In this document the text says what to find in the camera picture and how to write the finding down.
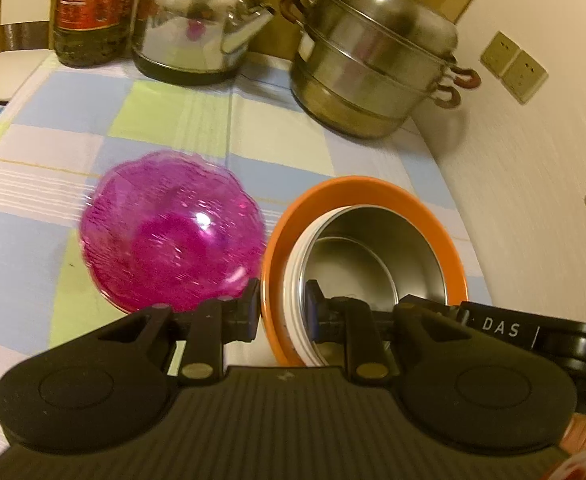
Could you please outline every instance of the stainless steel kettle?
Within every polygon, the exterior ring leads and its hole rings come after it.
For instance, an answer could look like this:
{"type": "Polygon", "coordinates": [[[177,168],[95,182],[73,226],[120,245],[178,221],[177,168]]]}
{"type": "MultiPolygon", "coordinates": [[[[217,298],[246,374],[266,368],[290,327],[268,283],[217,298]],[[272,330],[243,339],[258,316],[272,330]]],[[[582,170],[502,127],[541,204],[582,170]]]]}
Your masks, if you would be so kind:
{"type": "Polygon", "coordinates": [[[132,56],[154,79],[216,83],[233,76],[249,40],[274,14],[260,0],[138,0],[132,56]]]}

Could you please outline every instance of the kettle spout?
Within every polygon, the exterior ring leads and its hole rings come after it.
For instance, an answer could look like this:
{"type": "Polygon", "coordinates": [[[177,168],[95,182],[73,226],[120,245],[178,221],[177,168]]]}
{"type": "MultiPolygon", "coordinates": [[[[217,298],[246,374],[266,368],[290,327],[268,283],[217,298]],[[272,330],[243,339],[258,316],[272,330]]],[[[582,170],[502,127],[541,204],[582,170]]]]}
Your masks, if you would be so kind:
{"type": "Polygon", "coordinates": [[[229,54],[240,48],[243,44],[255,36],[264,25],[272,20],[275,10],[272,7],[260,7],[254,13],[241,20],[233,20],[230,27],[225,30],[222,39],[222,51],[229,54]]]}

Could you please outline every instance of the checkered tablecloth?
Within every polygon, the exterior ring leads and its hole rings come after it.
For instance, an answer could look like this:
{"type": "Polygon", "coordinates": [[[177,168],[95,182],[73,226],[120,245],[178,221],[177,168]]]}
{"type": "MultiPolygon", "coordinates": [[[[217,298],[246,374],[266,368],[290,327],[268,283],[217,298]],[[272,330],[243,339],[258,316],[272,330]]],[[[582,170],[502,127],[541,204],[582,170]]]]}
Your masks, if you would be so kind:
{"type": "MultiPolygon", "coordinates": [[[[26,356],[121,316],[92,284],[77,221],[100,175],[162,148],[223,164],[262,208],[269,232],[287,205],[333,176],[383,178],[416,194],[462,257],[470,298],[490,302],[462,219],[415,124],[374,142],[309,118],[288,62],[255,56],[236,81],[159,83],[130,61],[73,70],[51,56],[0,114],[0,376],[26,356]]],[[[5,445],[0,431],[0,450],[5,445]]]]}

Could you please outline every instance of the metal rivet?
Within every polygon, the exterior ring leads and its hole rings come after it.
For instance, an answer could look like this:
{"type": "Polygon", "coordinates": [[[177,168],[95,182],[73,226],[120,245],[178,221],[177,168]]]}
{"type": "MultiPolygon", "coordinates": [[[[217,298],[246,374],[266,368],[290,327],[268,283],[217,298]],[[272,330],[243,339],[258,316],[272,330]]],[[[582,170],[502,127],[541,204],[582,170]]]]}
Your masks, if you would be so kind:
{"type": "Polygon", "coordinates": [[[189,379],[206,379],[213,375],[213,367],[206,363],[191,363],[182,367],[182,375],[189,379]]]}
{"type": "Polygon", "coordinates": [[[362,379],[384,379],[388,375],[388,368],[380,363],[362,363],[355,368],[355,373],[362,379]]]}

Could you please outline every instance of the plastic bottle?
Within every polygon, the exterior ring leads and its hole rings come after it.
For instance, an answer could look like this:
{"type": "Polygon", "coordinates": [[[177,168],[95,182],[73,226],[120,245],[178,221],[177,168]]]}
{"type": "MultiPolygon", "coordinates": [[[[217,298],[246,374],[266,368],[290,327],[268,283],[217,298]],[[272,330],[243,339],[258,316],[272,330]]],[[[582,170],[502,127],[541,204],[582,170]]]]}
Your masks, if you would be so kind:
{"type": "Polygon", "coordinates": [[[61,63],[86,67],[124,52],[133,0],[57,0],[54,46],[61,63]]]}

